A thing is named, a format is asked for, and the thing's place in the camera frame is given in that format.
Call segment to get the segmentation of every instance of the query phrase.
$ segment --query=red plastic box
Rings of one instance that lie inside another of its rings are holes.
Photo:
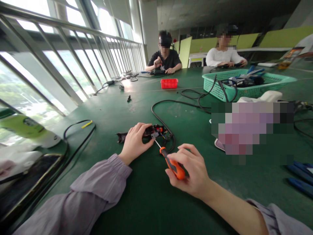
[[[176,89],[178,84],[178,79],[162,79],[161,86],[162,89]]]

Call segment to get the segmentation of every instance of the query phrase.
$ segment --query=orange screwdriver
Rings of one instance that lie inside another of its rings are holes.
[[[168,167],[174,172],[174,174],[176,175],[177,179],[182,180],[183,178],[185,178],[185,171],[181,167],[180,163],[178,163],[175,160],[169,159],[167,157],[168,153],[167,153],[166,148],[165,147],[161,147],[159,145],[159,143],[156,141],[156,139],[155,138],[153,138],[153,139],[158,144],[158,146],[160,147],[160,153],[165,158]]]

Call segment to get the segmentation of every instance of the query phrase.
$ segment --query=white cloth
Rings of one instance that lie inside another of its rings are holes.
[[[237,50],[231,47],[227,51],[219,51],[216,48],[212,48],[206,55],[206,65],[216,67],[221,62],[234,62],[237,64],[244,59],[238,55]]]
[[[313,34],[302,39],[296,47],[304,47],[300,54],[313,51]]]

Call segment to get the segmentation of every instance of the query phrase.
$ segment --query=lavender shirt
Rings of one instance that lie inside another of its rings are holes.
[[[101,213],[118,203],[131,172],[113,154],[81,174],[69,193],[49,198],[14,234],[89,234]],[[248,202],[261,211],[270,235],[313,234],[274,204],[264,207],[250,199]]]

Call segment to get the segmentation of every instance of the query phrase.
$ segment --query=green partition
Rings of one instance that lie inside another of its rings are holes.
[[[179,58],[182,62],[183,69],[188,68],[191,41],[192,37],[180,41]]]
[[[237,45],[237,49],[247,49],[251,48],[258,37],[258,33],[255,34],[242,34],[240,36],[235,36],[232,38],[230,44]]]
[[[190,53],[208,52],[211,48],[216,47],[217,38],[193,39],[191,41]]]
[[[313,33],[313,26],[269,31],[260,47],[294,47],[301,39]]]
[[[174,48],[175,48],[175,50],[177,51],[178,54],[179,54],[179,43],[180,43],[179,41],[174,43]]]

